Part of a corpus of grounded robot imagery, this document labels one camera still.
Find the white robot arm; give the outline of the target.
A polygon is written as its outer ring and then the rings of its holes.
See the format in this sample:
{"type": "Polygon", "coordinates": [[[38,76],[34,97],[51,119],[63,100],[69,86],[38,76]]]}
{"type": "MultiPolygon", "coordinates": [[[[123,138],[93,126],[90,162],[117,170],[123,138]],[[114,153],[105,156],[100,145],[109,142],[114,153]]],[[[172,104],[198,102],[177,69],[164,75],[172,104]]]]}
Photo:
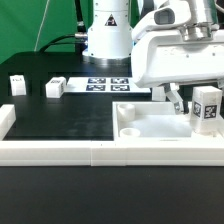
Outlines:
{"type": "Polygon", "coordinates": [[[93,0],[83,59],[96,64],[131,63],[140,88],[162,86],[177,110],[173,85],[216,82],[224,88],[224,30],[214,0],[152,0],[154,9],[132,27],[129,0],[93,0]]]}

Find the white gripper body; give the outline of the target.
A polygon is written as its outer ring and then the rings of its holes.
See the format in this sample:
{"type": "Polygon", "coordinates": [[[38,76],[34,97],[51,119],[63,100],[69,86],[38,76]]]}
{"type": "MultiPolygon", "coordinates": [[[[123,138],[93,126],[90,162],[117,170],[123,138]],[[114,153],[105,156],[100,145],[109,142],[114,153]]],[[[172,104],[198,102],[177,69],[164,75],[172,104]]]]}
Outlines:
{"type": "Polygon", "coordinates": [[[224,79],[224,32],[193,42],[179,32],[149,32],[133,47],[131,68],[140,88],[224,79]]]}

